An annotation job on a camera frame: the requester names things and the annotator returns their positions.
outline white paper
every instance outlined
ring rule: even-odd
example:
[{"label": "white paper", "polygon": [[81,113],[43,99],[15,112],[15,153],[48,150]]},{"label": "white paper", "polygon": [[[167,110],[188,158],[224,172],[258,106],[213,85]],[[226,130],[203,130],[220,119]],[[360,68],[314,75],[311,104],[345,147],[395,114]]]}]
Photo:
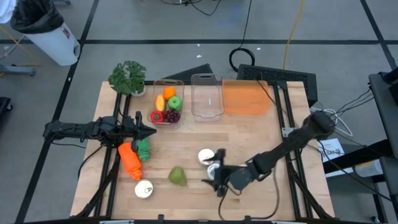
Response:
[{"label": "white paper", "polygon": [[[325,147],[325,152],[328,154],[329,159],[334,159],[337,157],[340,157],[344,155],[344,150],[338,141],[338,139],[328,139],[328,140],[323,140],[321,141],[323,146]],[[325,153],[323,152],[322,145],[319,144],[319,150],[322,153],[322,162],[329,161],[328,158],[326,157]],[[346,168],[344,169],[347,173],[352,173],[354,172],[352,168]],[[329,174],[326,174],[326,177],[334,177],[337,175],[345,174],[343,171],[338,170],[331,172]]]}]

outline green pear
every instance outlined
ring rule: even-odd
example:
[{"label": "green pear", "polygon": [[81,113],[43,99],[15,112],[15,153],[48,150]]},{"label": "green pear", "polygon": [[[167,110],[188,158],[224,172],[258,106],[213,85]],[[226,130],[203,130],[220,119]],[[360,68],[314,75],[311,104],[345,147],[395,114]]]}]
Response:
[{"label": "green pear", "polygon": [[184,169],[182,167],[174,167],[169,174],[169,181],[180,186],[187,185]]}]

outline green pepper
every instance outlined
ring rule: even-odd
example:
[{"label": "green pepper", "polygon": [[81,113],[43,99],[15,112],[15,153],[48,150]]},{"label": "green pepper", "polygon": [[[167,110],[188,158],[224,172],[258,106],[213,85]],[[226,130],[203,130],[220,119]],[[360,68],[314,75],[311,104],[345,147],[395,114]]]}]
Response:
[{"label": "green pepper", "polygon": [[154,111],[150,114],[152,122],[164,122],[163,113],[161,111]]}]

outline yellow cable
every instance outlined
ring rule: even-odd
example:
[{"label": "yellow cable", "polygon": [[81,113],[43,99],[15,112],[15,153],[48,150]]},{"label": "yellow cable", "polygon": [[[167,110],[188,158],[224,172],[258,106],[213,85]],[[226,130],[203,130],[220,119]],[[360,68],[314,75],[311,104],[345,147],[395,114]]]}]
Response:
[{"label": "yellow cable", "polygon": [[[2,30],[12,41],[14,41],[14,43],[20,47],[22,50],[24,50],[24,52],[26,52],[33,60],[35,60],[36,62],[40,62],[40,60],[32,53],[30,53],[24,46],[22,46],[20,43],[18,43],[18,41],[13,38],[13,36],[8,33],[8,31],[6,29],[4,29],[2,26],[0,26],[0,30]],[[37,64],[30,64],[32,66],[40,66],[40,63]]]},{"label": "yellow cable", "polygon": [[305,0],[302,0],[302,1],[301,1],[300,11],[298,12],[298,15],[297,15],[297,17],[296,17],[296,21],[294,22],[294,26],[293,26],[292,32],[290,33],[290,37],[289,37],[289,39],[287,40],[287,44],[286,44],[286,48],[285,48],[285,57],[284,57],[284,67],[283,67],[284,70],[285,70],[285,66],[286,66],[287,52],[289,51],[289,44],[290,44],[290,41],[291,41],[292,38],[293,38],[294,30],[296,29],[296,26],[297,26],[297,24],[298,24],[299,21],[300,21],[301,14],[303,13],[304,1],[305,1]]}]

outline clear plastic container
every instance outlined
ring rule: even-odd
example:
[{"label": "clear plastic container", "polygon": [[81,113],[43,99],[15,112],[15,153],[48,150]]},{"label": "clear plastic container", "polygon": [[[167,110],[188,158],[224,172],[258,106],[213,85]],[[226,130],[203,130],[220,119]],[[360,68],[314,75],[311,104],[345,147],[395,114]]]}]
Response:
[{"label": "clear plastic container", "polygon": [[224,113],[222,81],[215,74],[191,77],[192,114],[195,121],[217,121]]},{"label": "clear plastic container", "polygon": [[[152,121],[152,117],[151,114],[154,111],[157,111],[156,108],[156,98],[158,95],[164,95],[164,89],[168,88],[168,87],[173,87],[175,89],[175,96],[179,97],[181,99],[181,107],[179,110],[175,110],[180,114],[180,119],[176,122],[176,123],[171,123],[168,122],[167,120],[163,121],[163,122],[153,122]],[[184,96],[184,82],[180,81],[180,80],[156,80],[154,82],[154,91],[153,91],[153,103],[151,106],[151,109],[147,115],[147,119],[148,121],[152,122],[153,124],[155,124],[158,128],[161,127],[168,127],[168,128],[177,128],[180,126],[180,122],[182,120],[182,105],[183,105],[183,96]],[[168,113],[170,111],[170,107],[169,107],[169,102],[168,100],[165,101],[165,109],[163,111],[163,117],[166,119],[166,113]]]}]

